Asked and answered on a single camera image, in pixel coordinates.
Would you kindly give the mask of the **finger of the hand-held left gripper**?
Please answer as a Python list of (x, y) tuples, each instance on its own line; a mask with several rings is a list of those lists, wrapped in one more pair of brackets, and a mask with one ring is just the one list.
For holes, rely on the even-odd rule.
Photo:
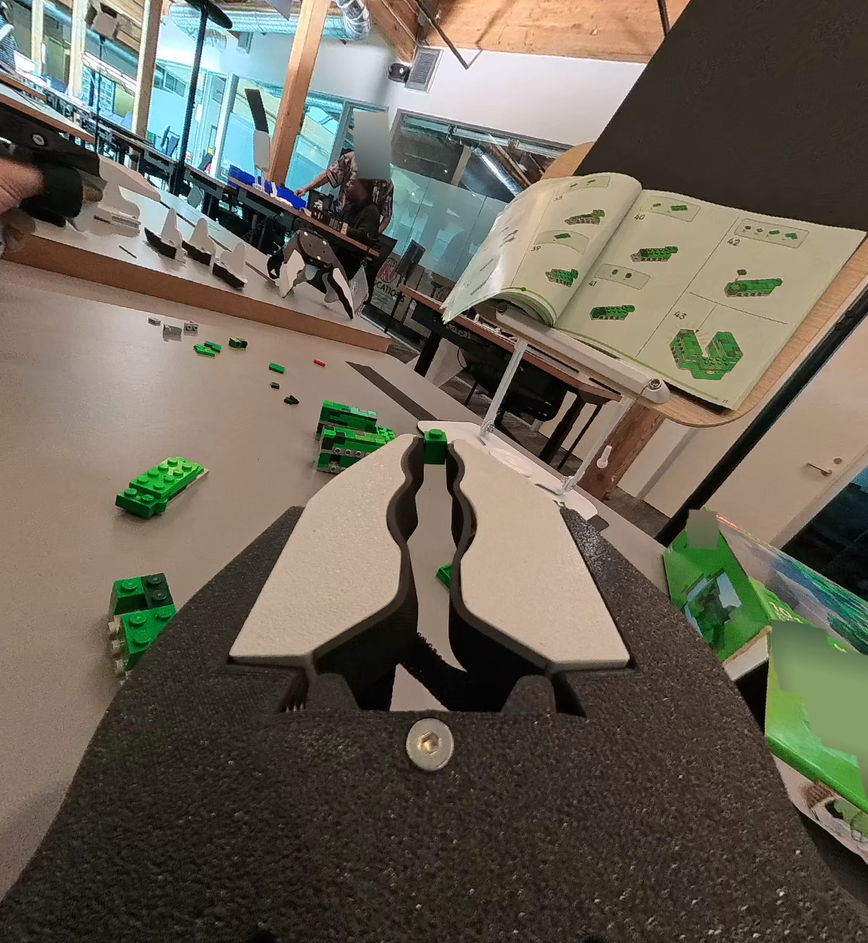
[(162, 201), (160, 191), (137, 171), (112, 159), (98, 160), (98, 175), (104, 183), (98, 206), (132, 205), (140, 199)]
[(98, 200), (84, 200), (73, 227), (94, 235), (135, 237), (141, 231), (140, 208), (122, 194), (118, 184), (108, 182)]

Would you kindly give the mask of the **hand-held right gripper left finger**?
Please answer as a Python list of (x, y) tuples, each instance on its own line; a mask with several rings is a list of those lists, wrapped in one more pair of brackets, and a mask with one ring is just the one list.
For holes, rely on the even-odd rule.
[(416, 635), (407, 541), (424, 445), (403, 434), (303, 508), (232, 643), (233, 662), (308, 674), (386, 674)]

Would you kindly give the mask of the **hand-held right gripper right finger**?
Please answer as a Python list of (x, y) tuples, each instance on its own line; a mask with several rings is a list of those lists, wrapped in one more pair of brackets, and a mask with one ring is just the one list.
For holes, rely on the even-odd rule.
[(461, 625), (540, 672), (623, 668), (627, 646), (561, 508), (475, 443), (454, 441), (460, 515), (450, 603)]

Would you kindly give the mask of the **green white brick assembly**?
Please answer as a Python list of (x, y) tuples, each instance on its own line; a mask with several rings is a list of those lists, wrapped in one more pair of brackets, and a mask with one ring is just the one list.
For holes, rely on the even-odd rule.
[(107, 628), (114, 674), (121, 683), (176, 613), (162, 572), (120, 579), (112, 584)]

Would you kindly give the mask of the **white and black wedge piece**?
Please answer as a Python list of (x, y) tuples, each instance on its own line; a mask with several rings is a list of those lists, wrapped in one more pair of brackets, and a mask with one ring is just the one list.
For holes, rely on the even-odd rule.
[(244, 241), (238, 240), (230, 249), (222, 247), (212, 264), (213, 276), (237, 291), (244, 291), (247, 281), (244, 274), (246, 246)]
[(182, 237), (181, 247), (186, 255), (200, 265), (211, 267), (216, 259), (217, 243), (209, 231), (208, 220), (199, 215), (189, 237)]
[(144, 227), (146, 243), (159, 255), (181, 263), (184, 260), (181, 232), (178, 227), (178, 214), (173, 208), (167, 210), (163, 225), (155, 231)]

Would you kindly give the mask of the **white clear book stand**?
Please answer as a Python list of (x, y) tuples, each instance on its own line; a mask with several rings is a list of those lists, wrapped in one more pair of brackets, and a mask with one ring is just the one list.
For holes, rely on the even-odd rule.
[(606, 441), (630, 409), (636, 406), (649, 409), (663, 406), (671, 398), (670, 389), (651, 371), (644, 371), (626, 360), (613, 357), (574, 337), (547, 327), (529, 318), (520, 310), (510, 308), (505, 312), (490, 313), (490, 317), (511, 332), (511, 335), (515, 337), (515, 346), (509, 365), (499, 382), (496, 395), (491, 399), (486, 416), (479, 426), (475, 426), (470, 421), (431, 418), (420, 419), (417, 427), (423, 433), (440, 430), (445, 433), (449, 443), (468, 442), (480, 451), (496, 456), (497, 452), (504, 449), (504, 443), (496, 432), (496, 419), (500, 408), (506, 403), (516, 371), (528, 349), (534, 348), (569, 364), (578, 372), (580, 380), (606, 387), (617, 396), (616, 400), (606, 401), (601, 412), (601, 417), (606, 420), (605, 427), (594, 440), (590, 453), (578, 470), (568, 478), (562, 478), (554, 471), (542, 470), (539, 462), (531, 457), (522, 456), (512, 466), (514, 470), (523, 472), (525, 465), (529, 464), (531, 471), (525, 476), (533, 484), (549, 492), (561, 505), (568, 506), (567, 495), (581, 481), (593, 459), (597, 459), (597, 464), (601, 469), (605, 467), (605, 462), (611, 452), (611, 447), (606, 445)]

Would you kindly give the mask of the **wood-edged grey table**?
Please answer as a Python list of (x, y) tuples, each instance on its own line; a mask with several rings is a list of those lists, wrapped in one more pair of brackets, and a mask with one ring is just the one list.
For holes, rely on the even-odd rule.
[(175, 217), (184, 239), (190, 238), (193, 223), (202, 214), (179, 206), (168, 206), (124, 188), (119, 194), (139, 209), (139, 230), (129, 227), (95, 226), (77, 230), (37, 221), (32, 234), (19, 242), (4, 259), (60, 276), (74, 277), (98, 286), (149, 296), (170, 303), (189, 305), (257, 324), (285, 328), (380, 353), (386, 353), (390, 338), (362, 317), (349, 318), (339, 301), (326, 302), (325, 293), (307, 283), (297, 285), (283, 297), (267, 277), (265, 257), (250, 246), (244, 250), (241, 277), (244, 286), (232, 287), (186, 253), (168, 258), (152, 248), (146, 231), (158, 233), (169, 214)]

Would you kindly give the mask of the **large green brick assembly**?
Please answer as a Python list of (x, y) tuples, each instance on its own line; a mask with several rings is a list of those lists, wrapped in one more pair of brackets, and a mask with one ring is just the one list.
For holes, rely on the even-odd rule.
[(315, 468), (337, 474), (395, 439), (393, 429), (379, 424), (373, 410), (324, 400), (315, 433)]

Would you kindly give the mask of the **black lamp pole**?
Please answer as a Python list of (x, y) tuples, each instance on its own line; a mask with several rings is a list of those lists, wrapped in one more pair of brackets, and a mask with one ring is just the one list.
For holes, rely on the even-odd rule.
[(212, 1), (187, 1), (187, 5), (195, 9), (199, 15), (198, 28), (195, 39), (195, 48), (192, 60), (191, 77), (186, 97), (186, 105), (182, 126), (180, 141), (180, 156), (174, 172), (171, 190), (178, 195), (183, 193), (183, 184), (185, 171), (187, 169), (187, 153), (189, 139), (192, 130), (192, 116), (195, 105), (197, 82), (201, 70), (201, 57), (204, 49), (204, 42), (207, 33), (208, 21), (211, 20), (216, 26), (224, 30), (231, 30), (232, 21), (215, 2)]

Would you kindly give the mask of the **black and white device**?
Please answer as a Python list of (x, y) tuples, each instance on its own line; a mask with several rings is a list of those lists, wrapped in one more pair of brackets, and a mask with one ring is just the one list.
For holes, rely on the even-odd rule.
[(282, 298), (302, 283), (321, 289), (324, 301), (338, 301), (355, 318), (352, 291), (346, 272), (329, 243), (308, 230), (298, 230), (267, 259), (267, 274)]

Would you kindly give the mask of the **green toy box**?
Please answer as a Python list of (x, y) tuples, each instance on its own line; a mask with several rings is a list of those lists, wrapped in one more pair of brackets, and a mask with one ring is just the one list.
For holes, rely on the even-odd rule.
[(708, 509), (663, 559), (673, 604), (743, 682), (794, 806), (868, 865), (868, 602)]

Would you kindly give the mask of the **white door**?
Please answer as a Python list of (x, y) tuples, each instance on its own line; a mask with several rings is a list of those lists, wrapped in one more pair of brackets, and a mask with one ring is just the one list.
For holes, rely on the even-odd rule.
[[(841, 456), (838, 478), (807, 461)], [(702, 506), (780, 547), (868, 464), (868, 315)]]

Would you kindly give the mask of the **green instruction booklet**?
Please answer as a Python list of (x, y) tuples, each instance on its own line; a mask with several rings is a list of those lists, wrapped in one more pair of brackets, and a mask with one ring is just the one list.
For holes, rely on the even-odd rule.
[(442, 303), (576, 365), (606, 357), (739, 407), (866, 234), (644, 190), (616, 172), (542, 180), (496, 218)]

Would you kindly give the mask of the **black panel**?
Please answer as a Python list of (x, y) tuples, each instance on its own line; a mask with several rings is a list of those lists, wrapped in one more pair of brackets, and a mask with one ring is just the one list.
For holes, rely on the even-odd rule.
[(546, 177), (868, 233), (868, 1), (687, 4), (605, 129)]

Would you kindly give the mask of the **grey wall vent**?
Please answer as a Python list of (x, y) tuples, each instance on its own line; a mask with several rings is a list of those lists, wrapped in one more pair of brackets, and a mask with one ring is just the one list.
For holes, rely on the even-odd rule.
[(405, 88), (411, 91), (428, 93), (433, 85), (442, 49), (430, 46), (418, 46), (415, 56), (409, 67)]

